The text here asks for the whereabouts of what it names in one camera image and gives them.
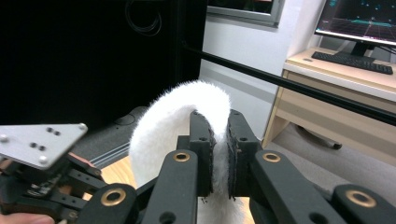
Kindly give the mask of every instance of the white plush object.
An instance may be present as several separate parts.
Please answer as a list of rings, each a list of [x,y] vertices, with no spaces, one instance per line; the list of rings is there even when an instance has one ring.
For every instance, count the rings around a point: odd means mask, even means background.
[[[229,96],[202,81],[184,83],[161,96],[138,121],[130,142],[130,157],[138,187],[156,177],[166,154],[175,150],[177,137],[190,134],[190,113],[197,110],[211,126],[216,145],[213,152],[213,190],[198,200],[198,223],[243,223],[245,214],[239,199],[229,200],[226,127]]]

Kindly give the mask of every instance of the keyboard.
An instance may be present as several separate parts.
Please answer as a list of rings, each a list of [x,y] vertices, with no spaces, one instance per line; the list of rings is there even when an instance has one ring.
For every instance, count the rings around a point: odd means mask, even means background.
[[[361,60],[355,60],[355,59],[351,59],[350,57],[342,56],[342,55],[332,55],[332,54],[315,51],[314,54],[312,55],[312,58],[330,63],[339,63],[342,65],[356,67],[386,75],[393,74],[392,67],[390,66],[384,64],[378,64],[378,63],[369,63]]]

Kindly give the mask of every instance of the black rod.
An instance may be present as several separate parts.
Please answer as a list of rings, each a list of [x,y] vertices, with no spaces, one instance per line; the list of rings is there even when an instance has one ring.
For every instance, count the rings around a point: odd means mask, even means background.
[[[342,107],[344,109],[347,109],[349,111],[361,114],[363,116],[366,116],[371,119],[376,119],[382,122],[385,122],[387,124],[390,124],[392,126],[396,126],[396,114],[389,112],[387,110],[383,110],[371,105],[366,105],[362,104],[360,102],[350,100],[346,97],[342,97],[339,95],[335,95],[330,92],[322,91],[289,79],[286,79],[284,77],[279,77],[270,73],[263,72],[259,69],[249,67],[246,65],[243,65],[241,63],[236,63],[224,58],[220,58],[219,56],[209,54],[206,52],[203,52],[201,50],[193,49],[187,46],[186,44],[184,45],[184,49],[187,52],[193,53],[200,58],[210,61],[212,63],[216,63],[219,65],[222,65],[224,67],[231,68],[235,71],[256,77],[258,79],[273,83],[277,86],[289,89],[291,91],[296,91],[299,92],[303,95],[310,96],[312,98],[315,98],[317,100],[329,103],[331,105],[336,105],[339,107]]]

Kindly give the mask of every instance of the mounting plate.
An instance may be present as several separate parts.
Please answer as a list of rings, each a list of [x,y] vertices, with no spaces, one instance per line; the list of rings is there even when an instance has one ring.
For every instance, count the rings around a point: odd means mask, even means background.
[[[46,170],[87,131],[83,123],[0,126],[0,158]]]

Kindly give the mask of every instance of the monitor screen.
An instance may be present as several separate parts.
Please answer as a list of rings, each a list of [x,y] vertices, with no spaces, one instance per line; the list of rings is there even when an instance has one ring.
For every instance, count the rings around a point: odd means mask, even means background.
[[[396,0],[326,0],[315,34],[396,47]]]

